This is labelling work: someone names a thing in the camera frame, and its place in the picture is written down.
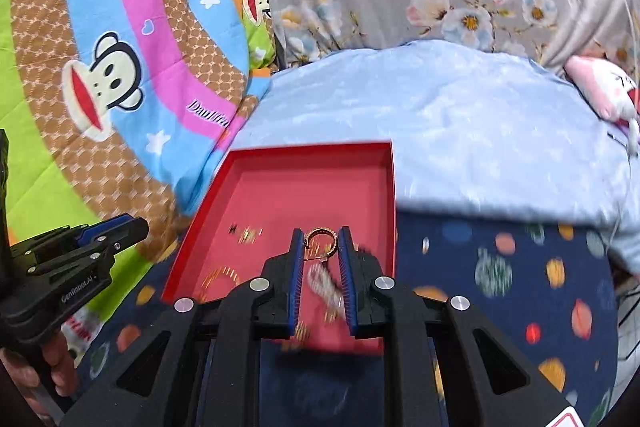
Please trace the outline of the gold hoop earring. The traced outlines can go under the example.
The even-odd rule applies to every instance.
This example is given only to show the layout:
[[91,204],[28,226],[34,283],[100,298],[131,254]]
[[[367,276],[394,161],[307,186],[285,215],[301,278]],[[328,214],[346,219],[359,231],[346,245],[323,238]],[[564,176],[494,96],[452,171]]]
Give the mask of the gold hoop earring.
[[306,261],[328,261],[337,252],[337,233],[330,228],[315,228],[304,237]]

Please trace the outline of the red shallow box tray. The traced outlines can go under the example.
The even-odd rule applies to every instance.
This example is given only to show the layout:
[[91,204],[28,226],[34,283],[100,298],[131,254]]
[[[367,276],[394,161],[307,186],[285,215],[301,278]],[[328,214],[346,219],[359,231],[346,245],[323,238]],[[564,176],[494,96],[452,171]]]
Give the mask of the red shallow box tray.
[[[395,178],[388,142],[234,150],[195,213],[163,299],[198,303],[226,297],[259,277],[267,259],[288,251],[295,229],[335,232],[395,273]],[[338,256],[330,280],[341,283]]]

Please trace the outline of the small earring on sheet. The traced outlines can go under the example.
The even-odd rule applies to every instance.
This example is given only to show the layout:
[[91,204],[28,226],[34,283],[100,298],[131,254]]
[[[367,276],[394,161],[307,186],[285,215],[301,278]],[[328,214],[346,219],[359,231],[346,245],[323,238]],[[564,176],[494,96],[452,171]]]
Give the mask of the small earring on sheet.
[[422,254],[426,255],[429,249],[430,249],[430,240],[428,239],[428,237],[424,237],[422,241],[422,246],[421,246]]

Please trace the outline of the light blue pillow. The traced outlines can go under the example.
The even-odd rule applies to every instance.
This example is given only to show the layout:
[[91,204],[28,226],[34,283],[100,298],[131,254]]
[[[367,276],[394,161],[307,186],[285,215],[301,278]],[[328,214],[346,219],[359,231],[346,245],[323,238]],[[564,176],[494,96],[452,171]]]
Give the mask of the light blue pillow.
[[440,40],[331,54],[273,77],[237,150],[390,143],[402,209],[590,225],[639,270],[639,161],[533,61]]

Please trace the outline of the colourful monkey cartoon quilt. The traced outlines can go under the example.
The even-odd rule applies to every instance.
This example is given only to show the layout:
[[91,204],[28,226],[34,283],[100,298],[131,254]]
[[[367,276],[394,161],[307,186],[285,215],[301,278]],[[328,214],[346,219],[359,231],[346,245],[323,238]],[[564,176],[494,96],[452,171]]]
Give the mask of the colourful monkey cartoon quilt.
[[267,0],[1,0],[12,239],[129,213],[149,235],[63,325],[83,355],[176,248],[269,83]]

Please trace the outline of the navy planet print sheet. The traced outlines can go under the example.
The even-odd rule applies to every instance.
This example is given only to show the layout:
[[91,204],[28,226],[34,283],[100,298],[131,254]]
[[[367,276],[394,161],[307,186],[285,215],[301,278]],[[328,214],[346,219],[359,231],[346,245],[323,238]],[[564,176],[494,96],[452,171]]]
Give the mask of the navy planet print sheet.
[[[422,254],[424,237],[430,249]],[[462,219],[403,211],[395,273],[420,295],[468,297],[541,369],[588,426],[608,413],[616,375],[617,305],[598,232],[577,225]],[[79,366],[88,389],[160,315],[176,256],[157,263],[105,323]],[[296,347],[265,347],[265,426],[377,426],[382,359],[374,343],[330,324],[310,291]]]

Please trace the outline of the pink cartoon plush pillow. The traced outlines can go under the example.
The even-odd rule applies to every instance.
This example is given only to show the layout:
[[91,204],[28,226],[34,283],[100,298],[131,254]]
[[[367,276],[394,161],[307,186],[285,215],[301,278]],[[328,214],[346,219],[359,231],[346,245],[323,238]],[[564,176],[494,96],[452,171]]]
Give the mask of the pink cartoon plush pillow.
[[614,63],[604,58],[572,56],[564,69],[601,119],[629,124],[638,117],[638,84]]

